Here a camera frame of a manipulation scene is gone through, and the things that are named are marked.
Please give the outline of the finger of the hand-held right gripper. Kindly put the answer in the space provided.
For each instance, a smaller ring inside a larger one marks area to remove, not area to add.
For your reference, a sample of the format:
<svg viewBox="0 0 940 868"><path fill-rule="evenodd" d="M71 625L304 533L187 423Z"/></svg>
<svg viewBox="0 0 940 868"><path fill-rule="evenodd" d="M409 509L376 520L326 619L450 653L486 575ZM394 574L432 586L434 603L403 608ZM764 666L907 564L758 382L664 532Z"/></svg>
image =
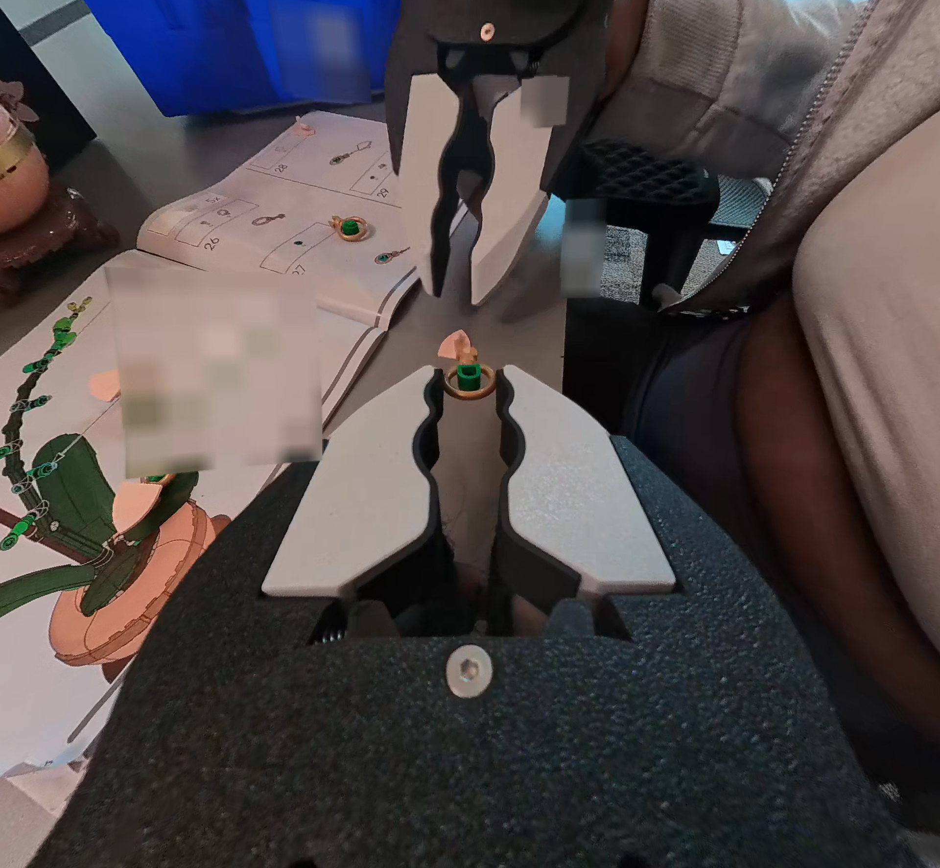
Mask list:
<svg viewBox="0 0 940 868"><path fill-rule="evenodd" d="M533 79L482 75L472 88L488 166L471 252L471 300L480 306L511 272L547 206L541 180L551 113Z"/></svg>
<svg viewBox="0 0 940 868"><path fill-rule="evenodd" d="M406 242L425 292L440 297L450 234L461 197L460 172L474 145L474 109L437 73L411 80L399 169Z"/></svg>

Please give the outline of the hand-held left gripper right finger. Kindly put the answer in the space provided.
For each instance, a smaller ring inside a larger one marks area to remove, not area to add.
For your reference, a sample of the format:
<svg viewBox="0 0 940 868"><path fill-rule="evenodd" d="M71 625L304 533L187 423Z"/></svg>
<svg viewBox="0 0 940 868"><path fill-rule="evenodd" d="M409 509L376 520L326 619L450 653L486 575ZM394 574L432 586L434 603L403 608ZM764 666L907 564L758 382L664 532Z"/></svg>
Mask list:
<svg viewBox="0 0 940 868"><path fill-rule="evenodd" d="M515 365L497 375L494 566L519 596L672 592L676 576L608 432Z"/></svg>

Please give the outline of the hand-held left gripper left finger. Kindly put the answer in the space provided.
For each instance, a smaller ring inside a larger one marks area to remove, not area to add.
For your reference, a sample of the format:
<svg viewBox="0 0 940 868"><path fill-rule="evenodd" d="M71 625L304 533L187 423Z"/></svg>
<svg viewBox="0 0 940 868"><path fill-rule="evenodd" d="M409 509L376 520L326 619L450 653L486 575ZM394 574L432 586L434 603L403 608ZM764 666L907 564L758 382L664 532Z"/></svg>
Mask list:
<svg viewBox="0 0 940 868"><path fill-rule="evenodd" d="M440 523L443 372L426 365L350 415L326 449L261 590L339 597L417 553Z"/></svg>

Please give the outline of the person's right forearm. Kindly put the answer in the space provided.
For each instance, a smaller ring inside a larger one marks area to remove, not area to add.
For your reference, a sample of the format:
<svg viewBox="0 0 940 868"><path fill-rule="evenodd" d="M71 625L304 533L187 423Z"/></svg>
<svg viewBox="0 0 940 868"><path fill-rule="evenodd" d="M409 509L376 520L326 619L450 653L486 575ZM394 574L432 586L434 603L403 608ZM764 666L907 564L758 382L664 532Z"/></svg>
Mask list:
<svg viewBox="0 0 940 868"><path fill-rule="evenodd" d="M723 176L775 177L862 1L649 0L640 48L591 140Z"/></svg>

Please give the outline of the white desk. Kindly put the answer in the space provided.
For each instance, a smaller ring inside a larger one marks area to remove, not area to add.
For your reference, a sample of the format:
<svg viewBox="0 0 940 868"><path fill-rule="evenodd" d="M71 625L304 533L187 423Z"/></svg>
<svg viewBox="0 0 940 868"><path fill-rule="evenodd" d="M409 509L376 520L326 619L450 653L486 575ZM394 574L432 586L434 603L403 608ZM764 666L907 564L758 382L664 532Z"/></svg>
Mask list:
<svg viewBox="0 0 940 868"><path fill-rule="evenodd" d="M194 119L165 119L157 111L148 117L117 115L106 136L128 137L126 145L94 141L65 169L65 181L80 192L93 212L117 228L123 244L133 247L138 232L152 212L175 204L185 196L207 188L229 175L246 161L249 152L261 150L288 127L283 114L230 122L196 122ZM564 206L549 204L543 220L511 276L481 307L475 308L466 291L464 268L468 244L473 240L472 216L455 229L447 287L438 299L427 297L419 283L405 290L399 287L392 301L396 309L385 307L390 327L382 331L381 321L348 319L334 311L322 312L315 332L323 339L322 388L324 431L331 432L354 410L389 388L420 366L447 363L436 357L442 337L464 329L480 357L493 368L510 362L524 368L552 387L561 385L565 305L559 293L558 247ZM107 284L103 274L94 273L108 257L107 252L79 257L72 262L50 266L29 282L24 301L2 310L2 370L4 403L2 421L23 375L13 371L13 359L24 364L39 354L32 345L48 343L55 318L65 315L67 301L93 297L80 317L81 323L96 321L107 310ZM119 404L105 412L105 404L88 390L88 379L115 367L111 341L111 317L101 322L104 334L90 333L85 343L80 337L53 364L43 380L51 384L39 393L53 395L48 406L54 418L50 425L37 422L28 432L26 450L33 455L42 443L55 435L77 433L100 417L86 434L98 454L100 467L112 486L123 479L123 450L120 447ZM470 435L465 424L469 449L457 452L461 427L449 419L441 424L442 458L434 472L441 491L442 518L447 537L454 545L459 562L478 569L487 567L493 540L502 463L496 449L499 425L477 409L472 415L479 431Z"/></svg>

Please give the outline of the person's right hand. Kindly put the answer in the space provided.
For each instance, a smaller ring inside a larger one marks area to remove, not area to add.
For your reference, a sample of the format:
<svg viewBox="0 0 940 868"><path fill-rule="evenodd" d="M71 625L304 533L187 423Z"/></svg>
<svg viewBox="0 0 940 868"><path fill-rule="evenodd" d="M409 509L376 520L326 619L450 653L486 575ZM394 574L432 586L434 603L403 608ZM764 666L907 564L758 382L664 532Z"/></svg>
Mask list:
<svg viewBox="0 0 940 868"><path fill-rule="evenodd" d="M613 0L606 26L605 80L600 99L610 97L630 71L640 48L649 0Z"/></svg>

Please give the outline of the brick set instruction booklet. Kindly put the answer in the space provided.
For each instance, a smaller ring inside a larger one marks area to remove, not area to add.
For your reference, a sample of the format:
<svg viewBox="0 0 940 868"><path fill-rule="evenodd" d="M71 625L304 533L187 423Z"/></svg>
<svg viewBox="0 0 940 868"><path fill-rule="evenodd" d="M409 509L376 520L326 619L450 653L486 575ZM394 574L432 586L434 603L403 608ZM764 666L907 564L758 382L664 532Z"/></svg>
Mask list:
<svg viewBox="0 0 940 868"><path fill-rule="evenodd" d="M298 279L328 421L417 284L380 122L307 114L110 266ZM83 756L184 576L285 468L125 479L104 268L2 356L1 770Z"/></svg>

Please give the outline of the black mesh chair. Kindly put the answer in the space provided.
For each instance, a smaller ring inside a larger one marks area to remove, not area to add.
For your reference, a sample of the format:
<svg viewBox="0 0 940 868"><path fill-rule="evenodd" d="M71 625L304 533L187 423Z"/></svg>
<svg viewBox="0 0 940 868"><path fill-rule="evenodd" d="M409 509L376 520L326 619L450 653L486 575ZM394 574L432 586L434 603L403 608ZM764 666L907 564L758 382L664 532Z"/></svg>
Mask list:
<svg viewBox="0 0 940 868"><path fill-rule="evenodd" d="M658 309L658 285L682 290L720 202L710 171L614 140L582 143L556 189L564 202L596 201L605 225L647 236L639 305L648 310Z"/></svg>

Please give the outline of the person's fuzzy zip jacket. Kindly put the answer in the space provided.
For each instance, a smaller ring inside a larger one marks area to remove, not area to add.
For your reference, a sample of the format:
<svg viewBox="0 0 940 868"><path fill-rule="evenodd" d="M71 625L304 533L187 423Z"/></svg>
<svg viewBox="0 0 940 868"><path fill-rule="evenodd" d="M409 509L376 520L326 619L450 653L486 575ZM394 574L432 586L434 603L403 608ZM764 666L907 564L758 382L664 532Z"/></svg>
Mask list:
<svg viewBox="0 0 940 868"><path fill-rule="evenodd" d="M938 106L939 0L870 0L745 239L698 291L661 312L725 313L769 295L824 208Z"/></svg>

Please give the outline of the brick plant model with pot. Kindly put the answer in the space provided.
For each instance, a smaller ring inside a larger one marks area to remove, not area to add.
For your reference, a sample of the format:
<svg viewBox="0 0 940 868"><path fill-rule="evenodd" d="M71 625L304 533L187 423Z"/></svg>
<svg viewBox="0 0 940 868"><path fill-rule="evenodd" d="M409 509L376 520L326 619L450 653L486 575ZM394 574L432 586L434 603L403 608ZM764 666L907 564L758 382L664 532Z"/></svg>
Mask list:
<svg viewBox="0 0 940 868"><path fill-rule="evenodd" d="M76 190L51 182L29 129L39 116L20 82L1 82L1 306L20 297L28 269L59 251L115 249L118 231L100 221Z"/></svg>

